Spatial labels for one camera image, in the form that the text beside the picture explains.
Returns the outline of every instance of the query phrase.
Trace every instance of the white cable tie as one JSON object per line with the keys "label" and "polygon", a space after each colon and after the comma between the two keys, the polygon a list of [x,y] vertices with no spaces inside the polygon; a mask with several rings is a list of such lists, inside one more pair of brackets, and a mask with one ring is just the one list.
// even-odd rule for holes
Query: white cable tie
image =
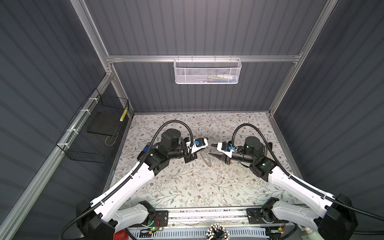
{"label": "white cable tie", "polygon": [[89,115],[91,115],[91,112],[89,111],[89,109],[83,109],[83,110],[80,110],[80,111],[86,111],[89,113]]}
{"label": "white cable tie", "polygon": [[89,99],[93,99],[93,100],[95,100],[97,103],[99,103],[99,99],[98,99],[98,98],[89,98]]}

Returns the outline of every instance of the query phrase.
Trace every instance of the gray wall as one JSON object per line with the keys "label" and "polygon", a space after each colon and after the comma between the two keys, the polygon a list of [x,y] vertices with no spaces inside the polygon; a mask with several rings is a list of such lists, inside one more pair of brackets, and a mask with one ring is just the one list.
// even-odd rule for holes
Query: gray wall
{"label": "gray wall", "polygon": [[[379,215],[383,33],[384,1],[340,0],[275,114],[306,181]],[[371,218],[358,219],[359,229],[383,228]]]}
{"label": "gray wall", "polygon": [[110,55],[297,54],[324,0],[86,0]]}
{"label": "gray wall", "polygon": [[243,63],[238,84],[176,84],[172,63],[115,63],[135,112],[268,110],[292,63]]}
{"label": "gray wall", "polygon": [[[110,55],[291,55],[299,53],[324,2],[87,0],[86,4]],[[238,84],[180,86],[170,63],[115,64],[135,112],[268,110],[290,66],[244,63]],[[245,96],[249,88],[253,95]]]}
{"label": "gray wall", "polygon": [[[0,1],[0,39],[2,222],[105,72],[69,1]],[[63,160],[26,219],[40,217],[34,228],[20,231],[44,233],[55,219],[69,219],[63,211],[74,212],[76,194],[98,194],[105,172]],[[68,184],[73,179],[77,186]]]}

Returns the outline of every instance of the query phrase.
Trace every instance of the black motor housing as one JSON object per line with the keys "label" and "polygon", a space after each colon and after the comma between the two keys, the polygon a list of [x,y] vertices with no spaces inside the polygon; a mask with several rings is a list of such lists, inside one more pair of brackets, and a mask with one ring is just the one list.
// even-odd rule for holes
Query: black motor housing
{"label": "black motor housing", "polygon": [[264,144],[257,137],[247,137],[244,143],[244,153],[259,158],[264,155]]}

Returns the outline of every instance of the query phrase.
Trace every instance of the floral patterned table surface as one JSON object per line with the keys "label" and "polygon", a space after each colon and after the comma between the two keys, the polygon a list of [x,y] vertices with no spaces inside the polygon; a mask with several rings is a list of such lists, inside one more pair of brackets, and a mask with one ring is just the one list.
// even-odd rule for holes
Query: floral patterned table surface
{"label": "floral patterned table surface", "polygon": [[[276,157],[285,169],[291,171],[266,113],[135,115],[112,184],[132,169],[137,162],[137,155],[151,141],[161,124],[172,119],[185,122],[195,139],[208,137],[209,144],[229,141],[238,125],[251,123],[260,129],[268,142],[273,143]],[[168,128],[178,129],[183,138],[188,135],[181,124],[170,124],[164,130]],[[236,144],[243,145],[248,136],[258,137],[258,134],[250,127],[240,129]],[[208,155],[209,152],[219,153],[209,146],[198,152],[198,158],[188,164],[184,163],[184,159],[172,159],[168,167],[139,188],[122,208],[134,206],[142,200],[147,200],[155,208],[262,205],[270,197],[293,204],[300,203],[287,191],[257,178],[239,162],[231,161],[230,165],[226,165]]]}

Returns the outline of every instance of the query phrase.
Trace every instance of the black corrugated cable conduit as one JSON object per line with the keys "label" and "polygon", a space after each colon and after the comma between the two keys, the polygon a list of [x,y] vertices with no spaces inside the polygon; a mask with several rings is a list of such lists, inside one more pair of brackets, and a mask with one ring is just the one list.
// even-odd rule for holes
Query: black corrugated cable conduit
{"label": "black corrugated cable conduit", "polygon": [[[179,121],[179,120],[169,120],[167,122],[165,122],[163,125],[161,125],[161,127],[156,131],[155,135],[153,136],[149,146],[148,146],[148,149],[151,149],[153,143],[155,142],[156,140],[156,137],[159,135],[160,131],[166,126],[168,125],[169,123],[172,123],[172,122],[175,122],[175,123],[180,123],[182,124],[184,127],[187,128],[188,132],[189,132],[189,135],[191,137],[191,143],[193,141],[193,134],[192,134],[192,131],[191,129],[189,128],[189,126],[182,122],[182,121]],[[58,239],[59,240],[65,240],[64,239],[64,233],[65,231],[70,227],[72,226],[74,223],[76,223],[78,220],[80,219],[83,219],[85,216],[87,216],[89,213],[91,213],[93,210],[95,210],[97,207],[99,207],[101,205],[101,202],[105,202],[108,198],[110,198],[113,194],[115,194],[122,186],[124,186],[124,184],[126,184],[131,178],[133,175],[135,175],[137,173],[137,171],[140,169],[140,167],[143,165],[143,163],[145,162],[145,160],[147,159],[147,156],[148,156],[148,153],[149,151],[147,151],[144,155],[144,158],[142,159],[142,161],[139,163],[139,165],[132,171],[132,173],[130,174],[130,176],[128,176],[120,185],[118,185],[112,192],[110,192],[107,196],[105,196],[105,198],[103,198],[100,202],[96,203],[93,207],[89,208],[88,210],[86,210],[85,212],[83,212],[81,215],[77,216],[76,218],[74,218],[72,221],[70,221],[67,225],[65,225],[65,227],[63,228],[63,230],[60,232],[59,234],[59,237]],[[192,154],[192,148],[190,148],[190,151],[189,151],[189,155]],[[71,239],[71,240],[85,240],[86,238],[85,237],[82,237],[82,238],[76,238],[76,239]]]}
{"label": "black corrugated cable conduit", "polygon": [[[272,152],[272,149],[271,147],[268,145],[264,135],[261,133],[261,131],[255,127],[254,125],[250,124],[250,123],[243,123],[241,125],[239,125],[235,131],[233,132],[233,135],[232,135],[232,145],[235,146],[235,136],[236,136],[236,133],[237,131],[242,128],[242,127],[245,127],[245,126],[249,126],[249,127],[252,127],[253,129],[255,129],[259,135],[261,136],[261,138],[263,139],[266,147],[268,148],[269,152],[271,153],[273,159],[275,160],[276,164],[281,168],[281,170],[287,175],[287,176],[291,176],[291,174],[288,173],[287,170],[284,169],[284,167],[281,165],[281,163],[279,162],[279,160],[277,160],[275,154]],[[363,214],[363,215],[366,215],[366,216],[369,216],[369,217],[372,217],[372,218],[375,218],[375,219],[378,219],[380,221],[383,221],[384,222],[384,217],[382,216],[379,216],[379,215],[376,215],[376,214],[373,214],[373,213],[370,213],[370,212],[367,212],[367,211],[364,211],[364,210],[361,210],[361,209],[358,209],[358,208],[355,208],[355,207],[352,207],[352,206],[348,206],[332,197],[329,197],[329,196],[326,196],[325,194],[313,189],[312,187],[308,186],[307,184],[299,181],[298,179],[296,179],[295,177],[290,177],[290,179],[294,180],[296,183],[300,184],[301,186],[305,187],[306,189],[310,190],[311,192],[313,193],[316,193],[317,195],[319,195],[320,197],[322,198],[325,198],[333,203],[336,203],[342,207],[345,207],[347,209],[351,209],[357,213],[360,213],[360,214]],[[381,230],[381,231],[355,231],[353,232],[353,234],[358,234],[358,235],[384,235],[384,231]]]}

